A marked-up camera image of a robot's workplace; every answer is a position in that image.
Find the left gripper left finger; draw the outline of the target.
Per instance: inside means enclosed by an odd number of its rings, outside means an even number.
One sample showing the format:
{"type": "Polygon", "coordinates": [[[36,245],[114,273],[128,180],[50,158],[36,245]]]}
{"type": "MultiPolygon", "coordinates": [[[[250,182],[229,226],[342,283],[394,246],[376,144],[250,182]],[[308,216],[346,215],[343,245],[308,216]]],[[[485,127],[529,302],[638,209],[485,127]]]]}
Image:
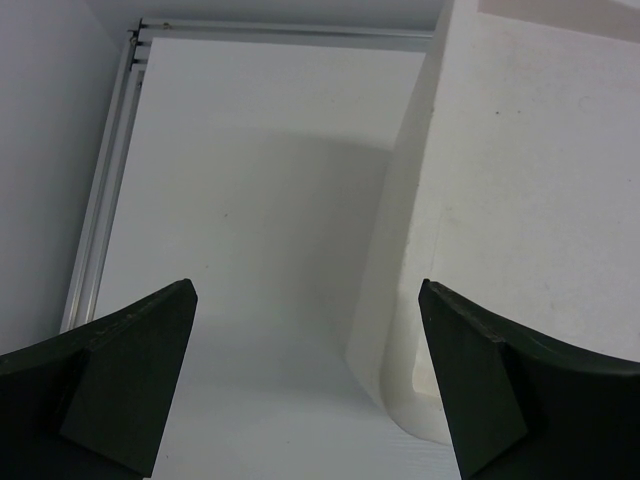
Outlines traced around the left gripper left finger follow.
{"type": "Polygon", "coordinates": [[[180,280],[2,355],[2,478],[150,478],[197,302],[180,280]]]}

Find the white drawer cabinet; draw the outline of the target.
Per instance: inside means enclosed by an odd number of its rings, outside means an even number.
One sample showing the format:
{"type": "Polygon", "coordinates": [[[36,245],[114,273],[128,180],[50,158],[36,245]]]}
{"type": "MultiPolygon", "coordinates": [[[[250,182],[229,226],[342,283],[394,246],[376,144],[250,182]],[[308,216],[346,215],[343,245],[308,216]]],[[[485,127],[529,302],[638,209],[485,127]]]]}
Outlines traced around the white drawer cabinet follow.
{"type": "Polygon", "coordinates": [[[639,5],[448,1],[387,170],[346,347],[404,431],[450,440],[425,279],[639,357],[639,5]]]}

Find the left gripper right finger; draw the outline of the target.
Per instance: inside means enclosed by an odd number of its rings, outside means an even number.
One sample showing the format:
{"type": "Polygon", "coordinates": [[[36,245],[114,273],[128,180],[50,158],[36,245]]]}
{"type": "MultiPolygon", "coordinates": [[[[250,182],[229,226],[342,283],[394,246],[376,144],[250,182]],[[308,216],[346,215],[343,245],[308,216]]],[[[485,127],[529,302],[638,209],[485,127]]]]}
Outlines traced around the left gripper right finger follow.
{"type": "Polygon", "coordinates": [[[639,365],[424,280],[419,306],[464,479],[636,479],[639,365]]]}

